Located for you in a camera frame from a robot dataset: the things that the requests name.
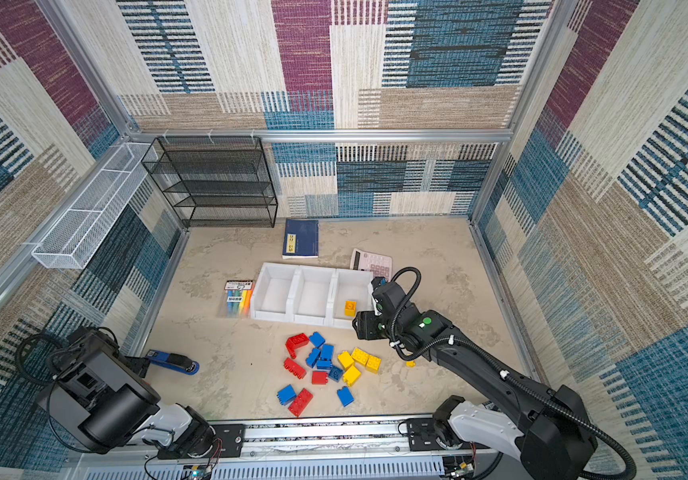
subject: red lego brick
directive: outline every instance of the red lego brick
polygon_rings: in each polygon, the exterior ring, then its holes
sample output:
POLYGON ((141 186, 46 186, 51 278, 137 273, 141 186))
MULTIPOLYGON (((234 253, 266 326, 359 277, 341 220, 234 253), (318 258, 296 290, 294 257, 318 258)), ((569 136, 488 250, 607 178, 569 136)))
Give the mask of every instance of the red lego brick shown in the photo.
POLYGON ((285 361, 285 363, 283 363, 283 365, 286 368, 286 370, 291 372, 293 374, 293 376, 299 380, 303 379, 304 376, 306 376, 306 370, 304 370, 303 367, 301 367, 301 365, 299 365, 298 363, 294 362, 291 359, 286 359, 286 361, 285 361))
POLYGON ((325 385, 328 383, 328 372, 312 372, 313 385, 325 385))
POLYGON ((292 336, 291 338, 286 340, 286 350, 288 350, 288 355, 291 355, 291 358, 295 359, 296 350, 300 349, 309 342, 310 338, 303 333, 292 336))
POLYGON ((301 412, 304 411, 304 408, 310 404, 310 400, 312 400, 312 394, 309 393, 307 389, 303 389, 299 392, 299 395, 296 396, 296 400, 293 400, 293 403, 291 403, 288 409, 293 415, 298 417, 301 415, 301 412))

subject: blue notebook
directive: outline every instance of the blue notebook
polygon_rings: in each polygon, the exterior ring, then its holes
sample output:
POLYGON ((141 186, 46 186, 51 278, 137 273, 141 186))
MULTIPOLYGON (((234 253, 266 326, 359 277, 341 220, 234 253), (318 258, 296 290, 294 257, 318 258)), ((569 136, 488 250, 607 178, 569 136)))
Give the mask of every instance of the blue notebook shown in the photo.
POLYGON ((317 220, 286 219, 282 258, 317 258, 317 220))

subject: patterned wall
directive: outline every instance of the patterned wall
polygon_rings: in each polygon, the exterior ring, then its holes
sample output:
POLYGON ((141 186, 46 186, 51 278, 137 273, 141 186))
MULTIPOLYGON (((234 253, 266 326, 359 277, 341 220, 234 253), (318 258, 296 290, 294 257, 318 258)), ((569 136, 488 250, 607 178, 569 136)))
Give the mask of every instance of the patterned wall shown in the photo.
MULTIPOLYGON (((16 371, 18 343, 43 330, 64 338, 80 325, 107 326, 128 353, 140 331, 180 235, 153 188, 142 183, 85 270, 37 265, 0 312, 0 475, 7 480, 54 477, 46 472, 58 472, 67 456, 34 404, 41 387, 16 371)), ((31 363, 45 376, 43 359, 31 363)))
POLYGON ((64 4, 141 128, 502 128, 551 0, 64 4))
POLYGON ((34 2, 0 2, 0 267, 117 137, 34 2))
POLYGON ((265 144, 278 216, 466 215, 496 144, 265 144))
POLYGON ((542 378, 638 478, 688 478, 688 2, 581 0, 562 33, 480 227, 542 378))

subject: yellow lego brick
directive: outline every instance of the yellow lego brick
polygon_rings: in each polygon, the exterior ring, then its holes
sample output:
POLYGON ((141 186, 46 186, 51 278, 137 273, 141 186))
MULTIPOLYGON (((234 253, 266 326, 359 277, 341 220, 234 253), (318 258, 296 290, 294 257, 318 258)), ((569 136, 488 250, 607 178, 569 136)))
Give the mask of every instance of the yellow lego brick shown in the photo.
POLYGON ((352 356, 349 355, 349 352, 341 352, 339 355, 339 363, 342 364, 344 370, 347 370, 350 366, 355 365, 355 360, 352 360, 352 356))
POLYGON ((355 385, 355 382, 357 382, 358 378, 360 378, 360 371, 356 366, 349 367, 349 369, 344 372, 344 375, 342 376, 342 380, 344 380, 344 383, 346 383, 347 386, 355 385))
POLYGON ((378 366, 382 364, 382 360, 377 356, 371 355, 368 358, 368 363, 366 364, 366 370, 370 373, 378 373, 378 366))
POLYGON ((353 302, 351 300, 344 302, 344 315, 355 316, 356 312, 357 312, 357 302, 353 302))
POLYGON ((370 357, 370 355, 360 349, 354 349, 352 351, 352 358, 360 365, 365 366, 368 363, 368 357, 370 357))

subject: label on book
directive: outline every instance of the label on book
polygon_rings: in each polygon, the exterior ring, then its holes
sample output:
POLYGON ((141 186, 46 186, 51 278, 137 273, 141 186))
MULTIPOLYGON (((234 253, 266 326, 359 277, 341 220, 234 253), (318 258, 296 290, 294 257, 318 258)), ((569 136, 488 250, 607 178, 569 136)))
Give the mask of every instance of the label on book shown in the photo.
POLYGON ((296 235, 288 234, 288 242, 286 245, 286 254, 296 253, 296 235))
POLYGON ((251 290, 253 280, 229 280, 224 286, 224 290, 251 290))

